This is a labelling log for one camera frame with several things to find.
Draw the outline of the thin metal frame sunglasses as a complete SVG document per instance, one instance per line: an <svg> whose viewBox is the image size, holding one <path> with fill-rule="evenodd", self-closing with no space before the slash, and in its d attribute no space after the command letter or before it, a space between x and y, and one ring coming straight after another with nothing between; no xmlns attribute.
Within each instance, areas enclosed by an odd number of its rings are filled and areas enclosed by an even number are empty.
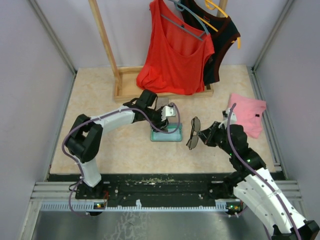
<svg viewBox="0 0 320 240"><path fill-rule="evenodd" d="M199 141L199 136L198 133L201 130L201 121L197 116L195 116L191 120L191 132L190 132L190 137L189 140L187 141L186 146L188 147L189 150L194 149Z"/></svg>

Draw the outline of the grey glasses case green lining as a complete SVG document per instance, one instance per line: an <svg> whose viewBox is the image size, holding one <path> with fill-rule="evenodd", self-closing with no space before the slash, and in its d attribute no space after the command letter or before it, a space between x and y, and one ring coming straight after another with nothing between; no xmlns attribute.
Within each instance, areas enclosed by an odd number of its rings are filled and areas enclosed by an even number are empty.
<svg viewBox="0 0 320 240"><path fill-rule="evenodd" d="M170 99L168 97L159 97L156 101L155 109L159 109L161 107L167 106L170 103Z"/></svg>

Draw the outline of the blue-grey glasses case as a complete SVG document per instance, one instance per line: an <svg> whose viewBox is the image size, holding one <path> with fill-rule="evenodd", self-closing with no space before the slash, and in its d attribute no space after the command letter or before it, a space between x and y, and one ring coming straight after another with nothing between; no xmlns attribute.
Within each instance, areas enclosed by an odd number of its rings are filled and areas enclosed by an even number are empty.
<svg viewBox="0 0 320 240"><path fill-rule="evenodd" d="M155 130L151 129L150 140L152 142L181 142L183 138L182 128L182 123L178 124L177 122L172 122L167 126L167 130L170 132L170 134L156 132Z"/></svg>

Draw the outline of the light blue cleaning cloth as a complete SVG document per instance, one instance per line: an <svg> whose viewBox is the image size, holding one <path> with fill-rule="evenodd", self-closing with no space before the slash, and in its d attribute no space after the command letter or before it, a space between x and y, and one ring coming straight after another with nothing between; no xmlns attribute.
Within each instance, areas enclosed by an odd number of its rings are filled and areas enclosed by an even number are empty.
<svg viewBox="0 0 320 240"><path fill-rule="evenodd" d="M170 134L152 132L150 139L153 142L180 142L182 140L182 135L179 131Z"/></svg>

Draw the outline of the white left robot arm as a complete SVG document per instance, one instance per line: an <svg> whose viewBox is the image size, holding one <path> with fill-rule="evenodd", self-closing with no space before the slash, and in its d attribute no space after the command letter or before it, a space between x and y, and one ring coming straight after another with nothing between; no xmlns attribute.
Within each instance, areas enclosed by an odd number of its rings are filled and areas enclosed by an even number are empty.
<svg viewBox="0 0 320 240"><path fill-rule="evenodd" d="M104 186L100 183L96 156L104 134L125 125L147 121L151 129L167 132L169 124L165 116L167 106L151 108L158 95L150 90L143 90L139 97L123 103L114 111L99 116L79 115L69 133L63 139L62 152L73 159L80 170L80 180L87 185L86 192L97 199L103 195Z"/></svg>

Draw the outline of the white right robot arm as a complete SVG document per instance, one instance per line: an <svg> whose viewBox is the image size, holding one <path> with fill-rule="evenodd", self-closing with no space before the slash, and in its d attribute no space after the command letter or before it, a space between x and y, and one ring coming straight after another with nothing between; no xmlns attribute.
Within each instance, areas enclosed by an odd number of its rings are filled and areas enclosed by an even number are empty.
<svg viewBox="0 0 320 240"><path fill-rule="evenodd" d="M277 186L260 155L249 147L241 125L225 127L215 121L202 130L199 120L192 126L198 138L208 147L218 147L229 155L235 172L223 183L229 198L237 197L262 222L270 240L314 240L320 227L307 220L288 201Z"/></svg>

